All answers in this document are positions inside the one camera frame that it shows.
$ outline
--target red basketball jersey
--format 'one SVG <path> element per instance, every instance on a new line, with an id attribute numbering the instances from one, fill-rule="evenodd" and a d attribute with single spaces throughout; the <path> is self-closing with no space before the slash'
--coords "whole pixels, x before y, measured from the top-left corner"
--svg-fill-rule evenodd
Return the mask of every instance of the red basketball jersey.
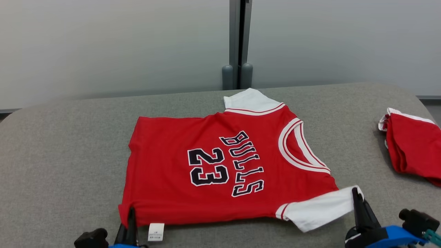
<path id="1" fill-rule="evenodd" d="M 189 224 L 273 217 L 308 231 L 352 209 L 289 108 L 248 89 L 204 118 L 139 117 L 121 221 Z"/>

